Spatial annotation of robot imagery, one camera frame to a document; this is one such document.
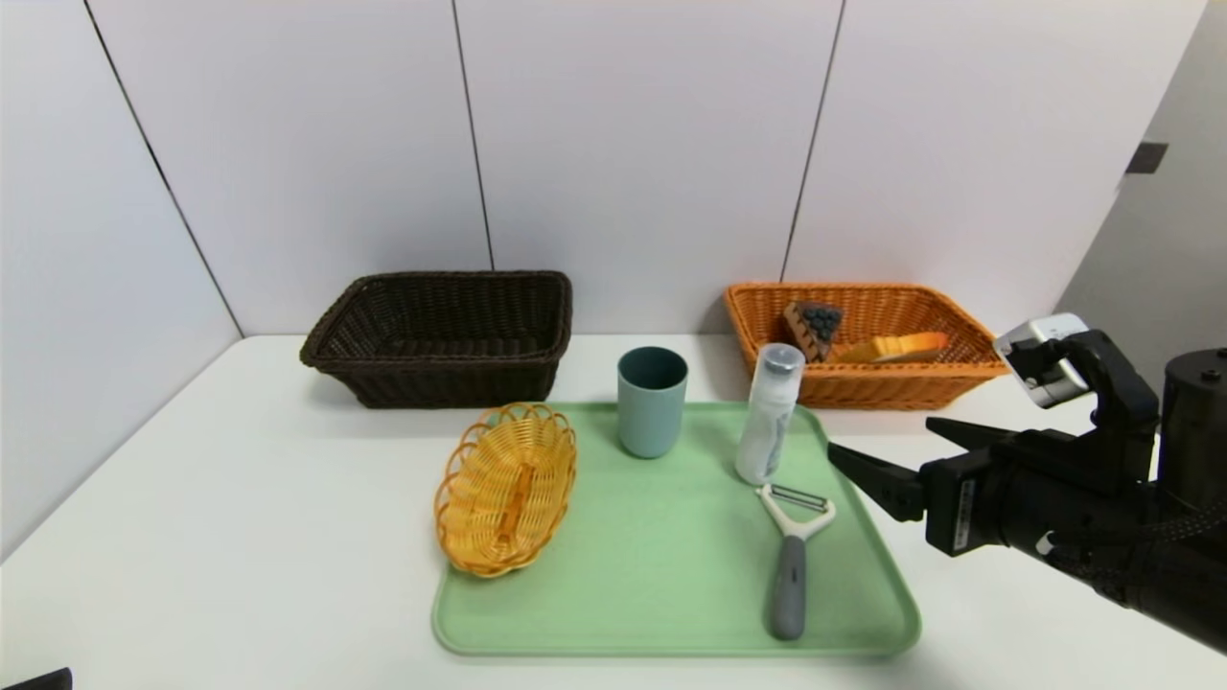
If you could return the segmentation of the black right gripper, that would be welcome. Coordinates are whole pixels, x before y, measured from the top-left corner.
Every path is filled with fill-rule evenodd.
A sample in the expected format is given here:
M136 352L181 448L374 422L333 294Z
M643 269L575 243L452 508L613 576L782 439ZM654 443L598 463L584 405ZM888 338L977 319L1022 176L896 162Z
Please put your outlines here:
M840 475L894 521L923 521L926 540L952 557L1012 548L1123 607L1160 594L1155 545L1140 537L1152 506L1148 432L998 428L948 417L925 427L962 454L913 471L829 443Z

